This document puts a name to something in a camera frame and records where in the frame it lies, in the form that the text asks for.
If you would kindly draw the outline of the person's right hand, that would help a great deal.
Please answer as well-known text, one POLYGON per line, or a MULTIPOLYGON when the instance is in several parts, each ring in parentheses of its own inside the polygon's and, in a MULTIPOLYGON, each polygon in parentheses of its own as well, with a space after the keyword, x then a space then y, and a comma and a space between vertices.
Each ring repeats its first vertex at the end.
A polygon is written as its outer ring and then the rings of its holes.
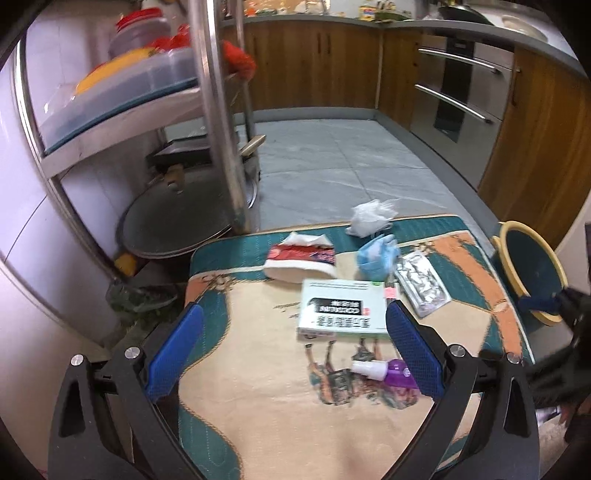
POLYGON ((591 396, 587 396, 584 400, 563 404, 560 410, 559 423, 569 425, 575 416, 587 416, 590 414, 591 396))

